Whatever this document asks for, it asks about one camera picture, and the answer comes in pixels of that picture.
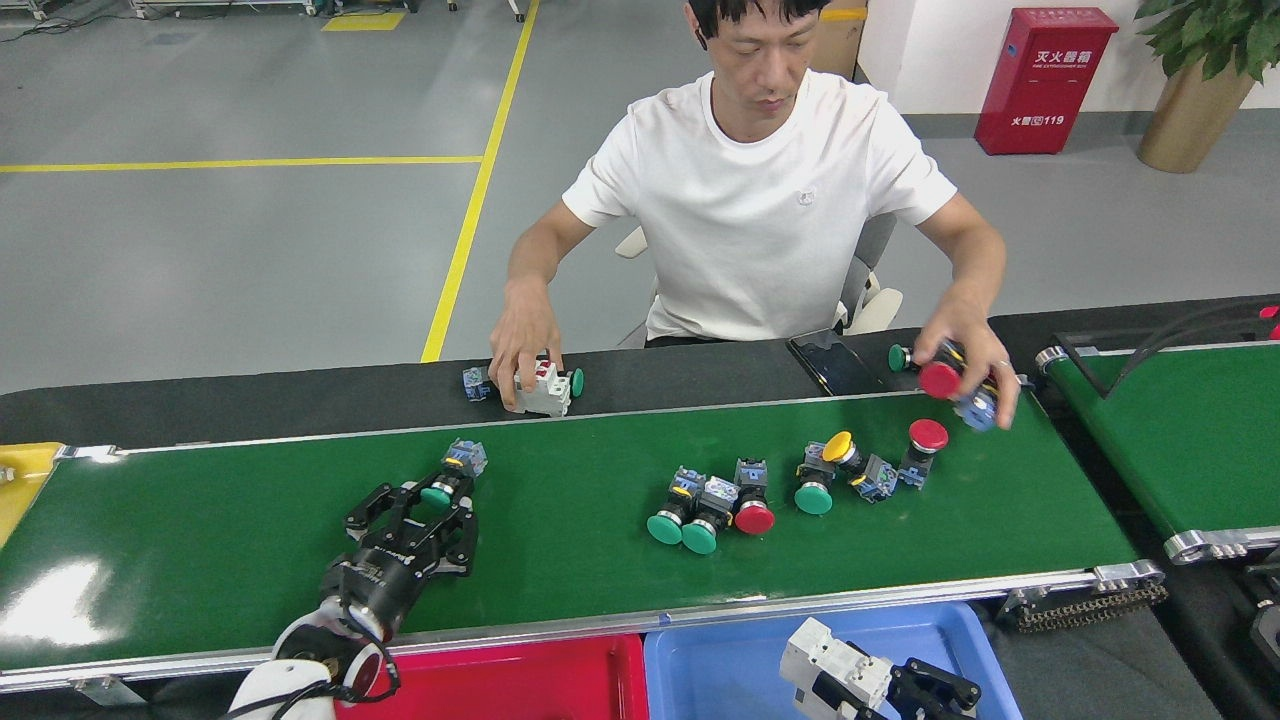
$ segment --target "gray floor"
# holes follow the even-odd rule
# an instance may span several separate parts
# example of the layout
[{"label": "gray floor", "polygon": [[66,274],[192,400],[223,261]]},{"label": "gray floor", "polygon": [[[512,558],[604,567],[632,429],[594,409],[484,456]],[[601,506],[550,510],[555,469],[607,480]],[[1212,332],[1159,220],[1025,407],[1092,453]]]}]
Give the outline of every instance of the gray floor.
[{"label": "gray floor", "polygon": [[[0,44],[0,165],[483,155],[525,26],[503,0],[461,5],[428,3],[393,32],[236,8]],[[444,359],[488,355],[512,241],[626,104],[705,70],[675,3],[545,0],[531,19]],[[0,13],[0,38],[27,27]],[[1280,129],[1229,133],[1192,176],[1142,165],[1137,142],[989,158],[968,138],[925,141],[1009,241],[996,313],[1280,287]],[[477,170],[0,172],[0,393],[417,361]],[[614,347],[643,319],[652,265],[612,251],[631,227],[563,264],[566,351]],[[900,227],[879,275],[906,293],[906,327],[948,269]]]}]

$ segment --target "robotic arm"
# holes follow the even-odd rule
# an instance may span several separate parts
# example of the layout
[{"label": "robotic arm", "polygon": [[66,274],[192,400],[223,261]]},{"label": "robotic arm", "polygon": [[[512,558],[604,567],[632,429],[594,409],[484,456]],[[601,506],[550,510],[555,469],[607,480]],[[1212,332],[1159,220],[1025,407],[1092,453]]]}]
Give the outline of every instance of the robotic arm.
[{"label": "robotic arm", "polygon": [[[486,464],[484,446],[457,439],[440,470],[398,488],[379,486],[360,501],[344,521],[357,548],[333,561],[320,606],[285,628],[274,660],[248,674],[221,720],[333,720],[330,698],[394,694],[399,671],[385,643],[431,578],[471,574],[479,532],[471,492]],[[419,506],[430,511],[425,521],[411,516]],[[384,664],[390,688],[370,696]]]},{"label": "robotic arm", "polygon": [[795,706],[810,720],[884,720],[887,701],[901,717],[974,717],[982,689],[916,660],[893,665],[873,657],[809,618],[787,641],[778,673],[796,687]]}]

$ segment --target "green conveyor belt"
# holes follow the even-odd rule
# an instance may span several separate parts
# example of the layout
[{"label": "green conveyor belt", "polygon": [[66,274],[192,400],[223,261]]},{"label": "green conveyor belt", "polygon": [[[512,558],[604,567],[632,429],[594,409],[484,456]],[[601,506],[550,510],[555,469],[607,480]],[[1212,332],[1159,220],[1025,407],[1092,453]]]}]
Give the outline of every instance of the green conveyor belt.
[{"label": "green conveyor belt", "polygon": [[[792,505],[808,441],[847,428],[896,465],[922,416],[951,430],[923,492],[872,506],[840,487],[820,518]],[[55,468],[0,550],[0,669],[270,646],[353,547],[347,510],[460,436],[490,459],[475,569],[433,580],[402,635],[1137,559],[1025,397],[1009,433],[910,395],[183,447]],[[768,534],[727,530],[709,556],[649,537],[678,465],[731,477],[739,456],[769,464]]]},{"label": "green conveyor belt", "polygon": [[[1110,383],[1128,355],[1085,356]],[[1048,366],[1165,537],[1280,525],[1280,345],[1160,352],[1103,400],[1073,363]]]}]

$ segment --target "smartphone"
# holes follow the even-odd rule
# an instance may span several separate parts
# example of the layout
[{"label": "smartphone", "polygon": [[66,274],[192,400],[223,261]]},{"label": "smartphone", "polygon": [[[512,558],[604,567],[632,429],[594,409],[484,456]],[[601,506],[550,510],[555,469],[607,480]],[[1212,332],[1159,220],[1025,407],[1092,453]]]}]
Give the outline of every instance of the smartphone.
[{"label": "smartphone", "polygon": [[835,331],[818,331],[787,341],[787,350],[827,395],[884,392],[884,382]]}]

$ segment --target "green leaves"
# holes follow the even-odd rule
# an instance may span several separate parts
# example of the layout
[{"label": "green leaves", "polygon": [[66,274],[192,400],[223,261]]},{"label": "green leaves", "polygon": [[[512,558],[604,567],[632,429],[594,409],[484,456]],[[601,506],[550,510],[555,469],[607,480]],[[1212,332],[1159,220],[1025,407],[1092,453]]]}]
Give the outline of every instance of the green leaves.
[{"label": "green leaves", "polygon": [[1258,82],[1266,67],[1280,64],[1280,0],[1142,0],[1134,19],[1164,15],[1147,45],[1165,74],[1204,59],[1204,79],[1231,64]]},{"label": "green leaves", "polygon": [[1253,79],[1262,82],[1265,67],[1280,64],[1280,14],[1263,18],[1249,28],[1244,38],[1244,64],[1236,65],[1240,73],[1249,73]]},{"label": "green leaves", "polygon": [[[1135,14],[1133,19],[1140,20],[1142,18],[1158,15],[1160,13],[1164,13],[1170,8],[1181,5],[1187,1],[1188,0],[1142,0],[1142,5],[1138,6],[1138,14]],[[1267,0],[1267,1],[1280,3],[1280,0]]]}]

